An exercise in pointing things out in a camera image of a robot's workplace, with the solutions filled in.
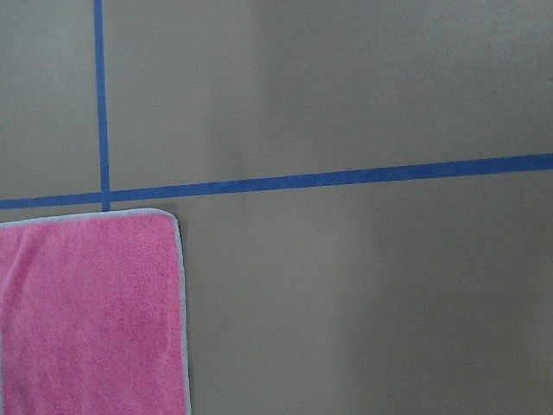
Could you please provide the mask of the blue tape line lengthwise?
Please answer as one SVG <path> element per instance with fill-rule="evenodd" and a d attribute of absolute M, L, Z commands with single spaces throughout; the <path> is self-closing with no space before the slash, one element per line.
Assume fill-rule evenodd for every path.
<path fill-rule="evenodd" d="M 103 32 L 103 2 L 93 1 L 93 29 L 97 118 L 99 133 L 100 203 L 103 212 L 111 210 L 111 182 L 109 164 L 108 119 L 105 90 L 105 51 Z"/>

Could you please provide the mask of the pink towel with grey edge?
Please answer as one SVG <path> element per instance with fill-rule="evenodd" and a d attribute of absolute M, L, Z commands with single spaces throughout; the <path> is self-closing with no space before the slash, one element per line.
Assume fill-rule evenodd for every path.
<path fill-rule="evenodd" d="M 2 224 L 2 413 L 189 414 L 185 288 L 161 209 Z"/>

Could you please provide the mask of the blue tape line crosswise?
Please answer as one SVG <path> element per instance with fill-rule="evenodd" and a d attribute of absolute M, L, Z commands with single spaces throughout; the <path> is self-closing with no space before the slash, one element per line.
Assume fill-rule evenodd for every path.
<path fill-rule="evenodd" d="M 355 169 L 305 175 L 275 176 L 203 182 L 150 188 L 112 190 L 107 194 L 48 195 L 1 201 L 2 210 L 53 208 L 85 204 L 107 207 L 113 202 L 143 201 L 203 195 L 225 195 L 299 188 L 349 186 L 381 182 L 407 182 L 463 176 L 525 173 L 552 169 L 552 155 L 505 156 L 496 158 L 412 164 L 374 169 Z"/>

